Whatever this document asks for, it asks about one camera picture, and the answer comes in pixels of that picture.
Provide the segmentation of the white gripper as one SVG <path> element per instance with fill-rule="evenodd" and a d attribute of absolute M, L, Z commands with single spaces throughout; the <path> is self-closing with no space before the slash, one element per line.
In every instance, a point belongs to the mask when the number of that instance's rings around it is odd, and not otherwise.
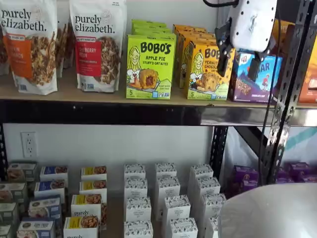
<path fill-rule="evenodd" d="M 261 63 L 269 55 L 267 48 L 272 33 L 277 0 L 240 0 L 229 11 L 226 23 L 215 28 L 219 49 L 217 72 L 224 77 L 230 53 L 234 48 L 254 52 L 248 78 L 255 81 Z"/>

